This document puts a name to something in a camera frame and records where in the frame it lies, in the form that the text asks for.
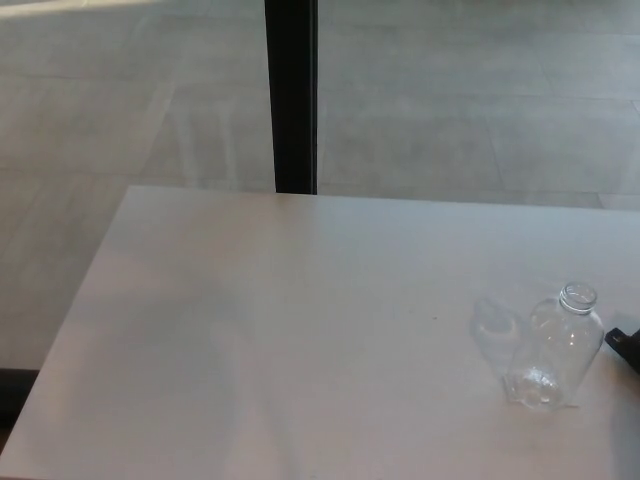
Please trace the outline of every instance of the gray floor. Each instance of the gray floor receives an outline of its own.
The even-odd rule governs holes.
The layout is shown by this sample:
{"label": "gray floor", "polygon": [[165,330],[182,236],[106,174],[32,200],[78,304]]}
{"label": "gray floor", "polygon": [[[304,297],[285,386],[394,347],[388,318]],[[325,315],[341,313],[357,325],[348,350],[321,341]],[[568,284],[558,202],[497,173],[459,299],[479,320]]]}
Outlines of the gray floor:
{"label": "gray floor", "polygon": [[[640,2],[319,0],[320,191],[640,209]],[[0,366],[126,187],[273,190],[261,0],[0,0]]]}

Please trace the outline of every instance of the bottle neck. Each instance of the bottle neck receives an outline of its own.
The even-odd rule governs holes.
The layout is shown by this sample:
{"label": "bottle neck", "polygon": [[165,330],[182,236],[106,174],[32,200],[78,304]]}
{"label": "bottle neck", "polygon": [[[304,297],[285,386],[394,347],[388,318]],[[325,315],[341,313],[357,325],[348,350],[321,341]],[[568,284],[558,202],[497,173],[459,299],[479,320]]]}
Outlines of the bottle neck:
{"label": "bottle neck", "polygon": [[562,308],[576,315],[588,315],[596,305],[596,291],[586,283],[569,283],[560,292]]}

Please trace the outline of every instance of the clear plastic bottle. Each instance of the clear plastic bottle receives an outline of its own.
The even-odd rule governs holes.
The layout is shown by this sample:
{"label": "clear plastic bottle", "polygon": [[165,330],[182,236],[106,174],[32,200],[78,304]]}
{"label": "clear plastic bottle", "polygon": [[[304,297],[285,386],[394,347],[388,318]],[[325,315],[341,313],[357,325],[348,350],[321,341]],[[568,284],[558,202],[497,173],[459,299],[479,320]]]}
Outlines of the clear plastic bottle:
{"label": "clear plastic bottle", "polygon": [[507,395],[536,410],[571,402],[602,345],[604,328],[593,310],[596,291],[569,283],[560,298],[539,303],[505,378]]}

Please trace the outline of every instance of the white table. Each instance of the white table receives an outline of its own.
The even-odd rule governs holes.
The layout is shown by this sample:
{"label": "white table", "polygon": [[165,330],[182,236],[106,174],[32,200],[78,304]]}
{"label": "white table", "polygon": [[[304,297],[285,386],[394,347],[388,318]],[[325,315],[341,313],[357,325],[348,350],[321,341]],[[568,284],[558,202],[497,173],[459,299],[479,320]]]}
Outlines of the white table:
{"label": "white table", "polygon": [[635,480],[639,381],[608,347],[580,408],[535,414],[482,332],[574,279],[637,326],[639,239],[625,212],[135,187],[0,475]]}

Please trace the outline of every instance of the black object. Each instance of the black object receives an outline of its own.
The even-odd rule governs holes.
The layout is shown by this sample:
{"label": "black object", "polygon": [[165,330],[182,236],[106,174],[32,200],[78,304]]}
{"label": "black object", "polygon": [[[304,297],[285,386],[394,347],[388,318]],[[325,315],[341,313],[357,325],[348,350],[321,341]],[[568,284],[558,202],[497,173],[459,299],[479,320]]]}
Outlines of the black object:
{"label": "black object", "polygon": [[276,191],[317,193],[318,0],[265,0]]}
{"label": "black object", "polygon": [[614,328],[605,335],[604,339],[631,365],[631,368],[640,374],[640,330],[628,336],[619,328]]}
{"label": "black object", "polygon": [[13,428],[38,373],[38,370],[0,369],[0,428]]}

